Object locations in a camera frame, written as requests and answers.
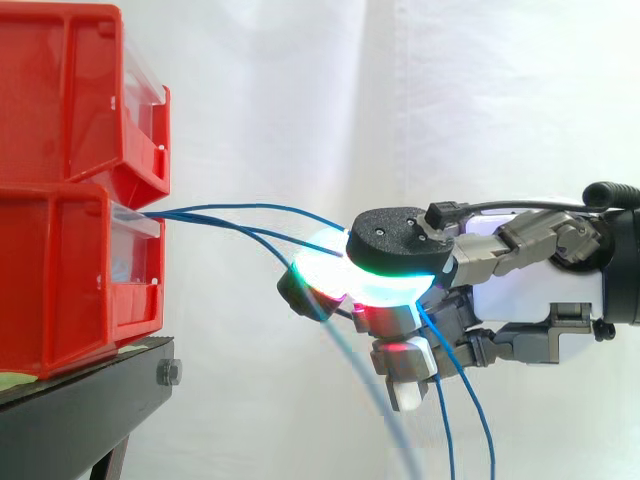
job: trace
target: screw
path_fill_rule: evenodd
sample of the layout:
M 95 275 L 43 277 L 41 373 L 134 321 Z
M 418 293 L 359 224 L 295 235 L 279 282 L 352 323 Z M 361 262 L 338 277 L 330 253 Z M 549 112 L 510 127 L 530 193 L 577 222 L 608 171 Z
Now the screw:
M 162 360 L 158 365 L 158 383 L 165 386 L 180 385 L 182 380 L 182 360 Z

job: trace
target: connector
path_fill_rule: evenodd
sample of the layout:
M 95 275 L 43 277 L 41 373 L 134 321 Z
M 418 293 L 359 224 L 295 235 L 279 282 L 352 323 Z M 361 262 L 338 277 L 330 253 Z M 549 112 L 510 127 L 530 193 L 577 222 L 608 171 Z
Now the connector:
M 431 228 L 442 230 L 447 225 L 457 223 L 465 218 L 469 214 L 466 208 L 468 206 L 468 203 L 457 202 L 432 203 L 429 205 L 424 219 Z

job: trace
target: blue wire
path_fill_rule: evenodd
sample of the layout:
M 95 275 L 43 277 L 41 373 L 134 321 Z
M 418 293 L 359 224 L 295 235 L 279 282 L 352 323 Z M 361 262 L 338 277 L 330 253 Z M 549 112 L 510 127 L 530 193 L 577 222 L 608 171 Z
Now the blue wire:
M 451 480 L 456 480 L 456 464 L 453 457 L 453 437 L 451 436 L 451 428 L 449 427 L 449 415 L 447 414 L 447 405 L 444 401 L 444 392 L 442 391 L 442 381 L 440 374 L 434 375 L 436 381 L 436 389 L 438 390 L 438 399 L 440 400 L 440 411 L 442 412 L 442 421 L 444 423 L 444 431 L 447 434 L 447 447 L 449 448 L 449 473 Z
M 174 219 L 173 216 L 169 217 L 168 215 L 167 215 L 166 218 L 169 218 L 171 220 Z M 300 279 L 300 277 L 296 273 L 295 269 L 291 268 L 291 265 L 289 265 L 289 262 L 284 257 L 284 255 L 282 255 L 282 253 L 280 253 L 278 251 L 278 249 L 276 249 L 273 245 L 271 245 L 268 241 L 266 241 L 260 235 L 252 232 L 251 230 L 249 230 L 249 229 L 247 229 L 247 228 L 245 228 L 245 227 L 243 227 L 241 225 L 236 225 L 235 223 L 228 222 L 226 220 L 217 219 L 217 222 L 219 222 L 219 225 L 213 225 L 213 226 L 221 226 L 221 227 L 228 228 L 228 229 L 231 229 L 231 230 L 236 230 L 236 231 L 238 231 L 238 232 L 240 232 L 240 233 L 242 233 L 242 234 L 244 234 L 244 235 L 246 235 L 248 237 L 253 238 L 255 241 L 260 243 L 260 245 L 262 245 L 267 250 L 269 250 L 280 261 L 280 263 L 282 263 L 285 266 L 285 268 L 287 268 L 289 271 L 293 272 L 294 277 L 299 282 L 302 282 L 302 279 Z M 311 304 L 311 306 L 315 309 L 316 314 L 319 317 L 323 317 L 324 314 L 322 313 L 322 311 L 320 309 L 320 306 L 318 305 L 318 302 L 313 298 L 313 295 L 310 295 L 306 288 L 302 288 L 302 291 L 305 293 L 305 295 L 306 295 L 307 299 L 309 300 L 309 303 Z M 352 365 L 353 369 L 360 376 L 360 380 L 362 381 L 362 383 L 364 384 L 364 386 L 368 390 L 368 392 L 371 395 L 375 405 L 378 407 L 378 409 L 380 410 L 380 413 L 384 417 L 385 424 L 389 428 L 391 436 L 393 437 L 394 441 L 396 442 L 397 447 L 400 449 L 400 453 L 401 453 L 401 455 L 402 455 L 402 457 L 403 457 L 403 459 L 405 461 L 407 470 L 409 471 L 409 474 L 410 474 L 411 478 L 413 480 L 420 480 L 421 479 L 420 467 L 419 467 L 418 461 L 414 458 L 414 455 L 412 455 L 411 444 L 409 443 L 409 440 L 407 439 L 406 435 L 404 434 L 404 430 L 402 428 L 402 425 L 400 424 L 400 422 L 397 420 L 397 418 L 395 417 L 395 415 L 393 414 L 393 412 L 391 411 L 391 409 L 387 405 L 387 402 L 385 401 L 384 396 L 375 387 L 376 383 L 375 383 L 373 377 L 368 373 L 368 371 L 367 371 L 366 367 L 364 366 L 364 364 L 354 354 L 354 352 L 353 352 L 353 350 L 351 350 L 351 347 L 349 346 L 349 344 L 346 342 L 346 340 L 344 338 L 342 338 L 342 336 L 335 329 L 335 327 L 332 324 L 330 324 L 328 321 L 323 322 L 323 323 L 326 326 L 327 331 L 329 332 L 329 335 L 335 341 L 335 343 L 338 346 L 338 348 L 340 349 L 340 351 L 351 362 L 351 365 Z
M 197 215 L 194 213 L 169 213 L 169 212 L 150 212 L 150 213 L 145 213 L 145 215 L 149 218 L 166 218 L 169 220 L 176 220 L 179 222 L 186 222 L 186 223 L 195 223 L 198 225 L 210 225 L 213 227 L 231 228 L 226 224 L 220 223 L 221 222 L 220 218 L 212 217 L 208 215 Z M 321 247 L 319 245 L 314 245 L 313 243 L 305 242 L 303 240 L 298 240 L 297 238 L 290 237 L 282 233 L 274 232 L 272 230 L 265 230 L 264 228 L 247 227 L 247 226 L 245 226 L 244 228 L 246 228 L 247 230 L 253 233 L 268 235 L 270 237 L 278 238 L 280 240 L 294 243 L 302 247 L 310 248 L 312 250 L 317 250 L 319 252 L 326 253 L 329 255 L 334 255 L 336 257 L 343 256 L 342 253 L 340 252 L 336 252 L 334 250 Z
M 489 429 L 489 424 L 487 423 L 487 418 L 484 415 L 484 410 L 482 409 L 482 405 L 480 405 L 480 400 L 478 400 L 476 393 L 473 391 L 473 387 L 471 386 L 471 383 L 469 382 L 467 375 L 464 373 L 464 369 L 462 368 L 462 365 L 460 365 L 460 362 L 456 358 L 456 354 L 454 353 L 453 348 L 451 348 L 451 345 L 449 344 L 449 342 L 447 342 L 447 339 L 444 338 L 442 333 L 440 333 L 440 330 L 438 330 L 436 326 L 433 324 L 433 322 L 429 318 L 429 315 L 427 315 L 427 312 L 425 312 L 424 308 L 422 308 L 422 305 L 420 305 L 420 302 L 416 302 L 416 307 L 424 323 L 434 333 L 434 335 L 440 341 L 440 344 L 442 345 L 442 347 L 446 350 L 447 355 L 449 355 L 449 359 L 451 360 L 453 365 L 456 367 L 456 370 L 458 371 L 460 378 L 462 378 L 462 381 L 464 382 L 464 386 L 467 388 L 467 392 L 469 392 L 469 396 L 471 397 L 471 400 L 473 400 L 473 403 L 476 406 L 476 410 L 478 411 L 478 416 L 480 417 L 480 422 L 482 423 L 482 428 L 484 429 L 484 434 L 487 437 L 487 444 L 489 445 L 489 457 L 491 461 L 491 480 L 495 480 L 496 453 L 493 448 L 493 438 L 491 437 L 491 430 Z
M 302 210 L 300 208 L 288 207 L 286 205 L 276 205 L 273 203 L 218 203 L 218 204 L 211 203 L 207 205 L 193 205 L 191 207 L 174 208 L 172 210 L 167 210 L 166 213 L 194 212 L 196 210 L 232 210 L 232 209 L 246 209 L 246 208 L 266 208 L 271 210 L 282 210 L 285 212 L 302 215 L 307 218 L 312 218 L 313 220 L 316 220 L 320 223 L 324 223 L 325 225 L 328 225 L 340 231 L 345 230 L 344 227 L 341 227 L 337 223 L 334 223 L 331 220 L 327 220 L 326 218 L 320 217 L 315 213 L 307 212 L 306 210 Z

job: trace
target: white backdrop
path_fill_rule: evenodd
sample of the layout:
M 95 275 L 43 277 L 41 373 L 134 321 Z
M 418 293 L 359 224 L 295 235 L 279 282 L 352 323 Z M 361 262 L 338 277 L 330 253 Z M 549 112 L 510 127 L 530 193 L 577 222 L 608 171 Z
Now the white backdrop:
M 273 201 L 346 225 L 369 208 L 640 184 L 632 1 L 118 2 L 173 94 L 161 206 Z M 228 218 L 307 235 L 264 212 Z M 404 478 L 384 422 L 325 332 L 278 296 L 249 240 L 170 225 L 174 397 L 131 437 L 124 480 Z M 368 362 L 369 340 L 341 330 Z M 499 479 L 640 478 L 640 329 L 556 368 L 471 372 Z M 445 383 L 459 478 L 488 478 L 475 411 Z M 447 478 L 435 393 L 403 417 Z

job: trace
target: red storage bin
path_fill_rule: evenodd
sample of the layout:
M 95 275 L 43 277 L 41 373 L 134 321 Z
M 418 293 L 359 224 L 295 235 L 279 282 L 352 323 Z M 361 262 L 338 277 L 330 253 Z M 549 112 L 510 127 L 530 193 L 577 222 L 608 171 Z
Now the red storage bin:
M 164 224 L 90 184 L 0 185 L 0 372 L 47 378 L 162 328 Z
M 169 90 L 111 5 L 0 2 L 0 181 L 169 193 Z

